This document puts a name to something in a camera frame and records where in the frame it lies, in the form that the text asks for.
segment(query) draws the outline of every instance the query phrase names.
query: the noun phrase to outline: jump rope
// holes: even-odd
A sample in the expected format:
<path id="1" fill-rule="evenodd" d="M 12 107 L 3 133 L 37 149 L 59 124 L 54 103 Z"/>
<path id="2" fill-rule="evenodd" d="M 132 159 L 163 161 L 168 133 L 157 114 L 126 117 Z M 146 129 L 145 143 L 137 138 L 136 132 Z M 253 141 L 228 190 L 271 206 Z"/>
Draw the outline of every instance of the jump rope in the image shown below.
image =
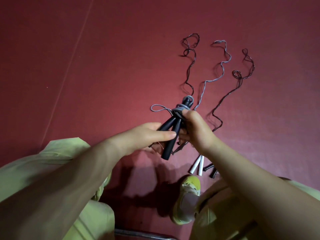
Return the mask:
<path id="1" fill-rule="evenodd" d="M 190 47 L 190 44 L 189 44 L 189 41 L 188 41 L 188 39 L 189 39 L 190 37 L 194 37 L 194 38 L 197 39 L 197 41 L 196 41 L 191 47 Z M 189 67 L 188 67 L 187 70 L 186 70 L 186 80 L 184 81 L 184 84 L 188 85 L 188 86 L 192 89 L 191 95 L 187 95 L 186 97 L 184 97 L 183 100 L 182 100 L 182 104 L 177 104 L 177 106 L 176 106 L 174 109 L 169 109 L 169 108 L 167 108 L 167 107 L 165 107 L 165 106 L 163 106 L 163 105 L 161 105 L 161 104 L 154 104 L 154 105 L 152 105 L 151 108 L 150 108 L 151 111 L 153 111 L 153 112 L 158 112 L 158 111 L 162 111 L 162 110 L 167 110 L 167 111 L 171 114 L 171 118 L 170 118 L 171 120 L 174 120 L 175 118 L 180 118 L 180 119 L 182 120 L 182 121 L 181 121 L 181 126 L 182 126 L 182 127 L 185 126 L 185 125 L 183 124 L 184 118 L 183 118 L 183 116 L 182 116 L 182 114 L 181 114 L 181 111 L 182 111 L 183 109 L 189 109 L 189 110 L 190 110 L 190 107 L 192 106 L 192 104 L 193 104 L 193 102 L 194 102 L 194 99 L 193 99 L 193 97 L 192 97 L 193 94 L 194 94 L 194 88 L 193 88 L 193 86 L 189 83 L 189 77 L 190 77 L 190 69 L 191 69 L 191 67 L 194 65 L 194 63 L 196 62 L 197 53 L 195 52 L 195 48 L 198 46 L 199 42 L 200 42 L 200 36 L 199 36 L 199 34 L 197 34 L 197 33 L 192 33 L 192 34 L 190 34 L 189 36 L 187 36 L 187 37 L 185 37 L 185 38 L 182 39 L 182 45 L 185 46 L 186 48 L 185 48 L 185 50 L 183 51 L 183 55 L 181 55 L 181 56 L 182 56 L 182 57 L 187 57 L 190 52 L 193 52 L 193 53 L 194 53 L 194 58 L 193 58 L 191 64 L 189 65 Z M 222 74 L 221 74 L 218 78 L 215 78 L 215 79 L 213 79 L 213 80 L 205 80 L 205 81 L 203 82 L 202 93 L 201 93 L 201 95 L 200 95 L 198 104 L 194 107 L 193 110 L 196 110 L 196 109 L 198 108 L 198 106 L 200 105 L 201 101 L 202 101 L 202 97 L 203 97 L 203 95 L 204 95 L 204 93 L 205 93 L 205 89 L 206 89 L 206 83 L 214 82 L 214 81 L 217 81 L 217 80 L 219 80 L 220 78 L 222 78 L 222 76 L 224 76 L 223 63 L 228 63 L 228 62 L 231 60 L 231 55 L 227 52 L 227 43 L 226 43 L 225 40 L 216 40 L 216 41 L 214 41 L 210 46 L 213 47 L 215 44 L 220 44 L 220 43 L 224 43 L 224 55 L 226 55 L 227 57 L 229 57 L 229 59 L 226 60 L 226 61 L 220 62 L 220 66 L 221 66 L 221 68 L 222 68 Z M 247 49 L 247 48 L 242 49 L 242 53 L 243 53 L 243 55 L 244 55 L 243 60 L 251 63 L 251 67 L 250 67 L 250 69 L 249 69 L 249 73 L 248 73 L 247 76 L 244 76 L 244 77 L 243 77 L 242 74 L 241 74 L 241 72 L 240 72 L 239 70 L 234 70 L 234 71 L 232 72 L 232 76 L 233 76 L 235 79 L 237 79 L 237 85 L 236 85 L 236 88 L 235 88 L 235 89 L 232 89 L 232 90 L 231 90 L 230 92 L 228 92 L 225 96 L 223 96 L 223 97 L 220 99 L 220 101 L 218 102 L 218 104 L 214 107 L 214 109 L 211 110 L 212 116 L 215 117 L 215 118 L 217 118 L 217 119 L 220 121 L 220 125 L 217 126 L 217 127 L 215 127 L 215 128 L 212 130 L 212 132 L 215 132 L 217 129 L 221 128 L 222 125 L 223 125 L 222 119 L 219 118 L 218 116 L 216 116 L 216 115 L 214 114 L 215 111 L 216 111 L 216 109 L 222 104 L 222 102 L 224 101 L 224 99 L 225 99 L 227 96 L 229 96 L 231 93 L 233 93 L 234 91 L 236 91 L 237 89 L 239 89 L 239 88 L 242 86 L 242 83 L 243 83 L 243 80 L 244 80 L 244 79 L 247 79 L 247 78 L 251 77 L 252 73 L 254 72 L 255 64 L 254 64 L 254 61 L 252 60 L 252 58 L 248 55 L 248 49 Z M 153 109 L 154 106 L 160 106 L 160 107 L 162 107 L 162 109 L 154 110 L 154 109 Z M 166 123 L 164 123 L 164 124 L 161 126 L 162 128 L 160 128 L 159 130 L 169 130 L 169 128 L 172 126 L 172 123 L 170 124 L 170 127 L 169 127 L 169 128 L 168 128 L 168 126 L 164 126 Z M 174 129 L 179 132 L 179 130 L 180 130 L 180 125 L 179 125 L 179 129 L 173 128 L 172 130 L 174 130 Z M 174 145 L 174 143 L 175 143 L 175 141 L 176 141 L 176 138 L 174 138 L 173 140 L 167 142 L 166 147 L 168 147 L 168 144 L 171 144 L 172 147 L 173 147 L 173 145 Z M 169 159 L 169 156 L 170 156 L 170 152 L 171 152 L 171 154 L 173 155 L 174 153 L 182 150 L 183 147 L 184 147 L 186 144 L 188 144 L 188 142 L 184 142 L 184 143 L 180 144 L 180 145 L 178 146 L 178 148 L 177 148 L 175 151 L 173 151 L 173 152 L 171 152 L 171 150 L 172 150 L 172 147 L 171 147 L 171 146 L 169 146 L 169 147 L 170 147 L 169 150 L 168 150 L 168 148 L 165 148 L 164 150 L 166 151 L 166 155 L 165 155 L 165 157 L 163 157 L 163 155 L 162 155 L 162 158 L 168 160 L 168 159 Z M 201 176 L 201 175 L 202 175 L 202 171 L 205 172 L 205 171 L 207 171 L 208 169 L 213 168 L 213 171 L 212 171 L 212 173 L 210 174 L 210 177 L 211 177 L 211 178 L 214 178 L 215 175 L 216 175 L 217 172 L 218 172 L 217 169 L 214 167 L 213 164 L 210 164 L 210 165 L 208 165 L 208 166 L 206 166 L 206 167 L 203 167 L 203 162 L 204 162 L 204 156 L 199 155 L 199 157 L 198 157 L 197 160 L 195 161 L 193 167 L 190 169 L 190 173 L 193 174 L 194 171 L 195 171 L 195 169 L 197 168 L 197 166 L 200 164 L 200 166 L 199 166 L 199 171 L 198 171 L 198 175 Z"/>

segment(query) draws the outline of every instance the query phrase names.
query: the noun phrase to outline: person's left hand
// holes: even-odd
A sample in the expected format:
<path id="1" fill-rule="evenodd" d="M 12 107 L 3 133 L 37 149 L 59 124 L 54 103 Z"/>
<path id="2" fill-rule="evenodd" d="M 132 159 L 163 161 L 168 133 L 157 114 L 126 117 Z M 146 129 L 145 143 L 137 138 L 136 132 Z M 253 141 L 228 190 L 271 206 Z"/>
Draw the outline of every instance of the person's left hand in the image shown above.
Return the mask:
<path id="1" fill-rule="evenodd" d="M 135 150 L 146 149 L 155 142 L 169 141 L 176 137 L 174 131 L 157 131 L 161 123 L 151 122 L 139 125 L 122 133 L 116 134 L 109 139 L 119 147 L 123 155 L 130 155 Z"/>

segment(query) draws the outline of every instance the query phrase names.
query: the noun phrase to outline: red floor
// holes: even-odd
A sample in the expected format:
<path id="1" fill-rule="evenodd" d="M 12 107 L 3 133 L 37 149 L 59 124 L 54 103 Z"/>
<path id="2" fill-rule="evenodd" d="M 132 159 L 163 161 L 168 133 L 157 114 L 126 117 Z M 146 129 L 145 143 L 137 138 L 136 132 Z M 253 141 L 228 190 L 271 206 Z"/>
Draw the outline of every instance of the red floor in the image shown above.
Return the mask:
<path id="1" fill-rule="evenodd" d="M 206 117 L 235 87 L 232 70 L 247 73 L 241 50 L 248 48 L 256 70 L 217 110 L 224 124 L 216 135 L 270 172 L 320 189 L 319 4 L 1 0 L 0 164 L 50 140 L 80 137 L 94 145 L 144 122 L 164 122 L 168 113 L 150 112 L 150 105 L 172 108 L 185 96 L 180 84 L 190 60 L 179 57 L 179 42 L 198 32 L 195 97 L 224 59 L 210 44 L 225 39 L 232 55 L 198 112 Z M 197 155 L 188 146 L 169 161 L 146 153 L 122 159 L 103 198 L 117 226 L 186 239 L 191 226 L 173 225 L 166 204 Z M 212 184 L 208 174 L 200 178 L 202 191 Z"/>

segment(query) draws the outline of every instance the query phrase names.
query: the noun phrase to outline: hand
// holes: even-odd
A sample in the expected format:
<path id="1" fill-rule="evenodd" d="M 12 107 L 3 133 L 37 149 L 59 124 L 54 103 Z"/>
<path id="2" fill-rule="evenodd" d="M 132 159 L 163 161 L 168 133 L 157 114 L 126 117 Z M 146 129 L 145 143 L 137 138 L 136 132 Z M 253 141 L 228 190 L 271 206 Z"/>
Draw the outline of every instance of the hand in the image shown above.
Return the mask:
<path id="1" fill-rule="evenodd" d="M 123 156 L 130 155 L 135 150 L 148 148 L 152 143 L 169 141 L 176 137 L 174 131 L 157 131 L 161 123 L 151 122 L 139 125 L 109 138 Z"/>
<path id="2" fill-rule="evenodd" d="M 186 118 L 187 129 L 180 130 L 179 141 L 189 141 L 201 155 L 208 157 L 218 138 L 198 112 L 184 109 L 182 115 Z"/>

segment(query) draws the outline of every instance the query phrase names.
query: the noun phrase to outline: forearm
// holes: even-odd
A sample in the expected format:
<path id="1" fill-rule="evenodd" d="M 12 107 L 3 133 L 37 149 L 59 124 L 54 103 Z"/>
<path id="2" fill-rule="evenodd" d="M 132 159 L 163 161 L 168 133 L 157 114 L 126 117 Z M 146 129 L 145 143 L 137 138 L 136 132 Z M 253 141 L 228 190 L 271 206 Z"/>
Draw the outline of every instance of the forearm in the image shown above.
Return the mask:
<path id="1" fill-rule="evenodd" d="M 1 234 L 61 239 L 122 157 L 105 140 L 0 203 Z"/>
<path id="2" fill-rule="evenodd" d="M 269 236 L 320 239 L 320 202 L 250 162 L 215 138 L 208 158 L 230 188 L 253 209 Z"/>

